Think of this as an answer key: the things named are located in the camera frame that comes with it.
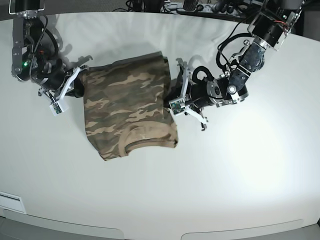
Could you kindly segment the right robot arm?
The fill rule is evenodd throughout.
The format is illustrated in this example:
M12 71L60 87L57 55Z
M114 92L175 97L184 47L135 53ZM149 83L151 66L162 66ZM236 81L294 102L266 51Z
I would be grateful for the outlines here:
M8 13L15 15L12 29L11 74L20 82L31 81L38 85L38 95L52 104L64 96L81 98L84 86L60 58L57 39L48 29L48 17L42 0L11 0Z

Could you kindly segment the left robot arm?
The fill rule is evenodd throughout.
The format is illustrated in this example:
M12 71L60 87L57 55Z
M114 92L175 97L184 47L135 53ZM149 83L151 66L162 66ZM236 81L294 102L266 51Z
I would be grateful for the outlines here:
M246 82L265 64L265 53L278 50L298 21L304 0L265 0L245 20L250 24L243 33L232 32L217 47L216 64L222 73L215 78L203 66L177 59L179 76L176 85L164 100L173 115L196 118L206 130L208 119L203 116L207 106L223 107L245 100L249 93Z

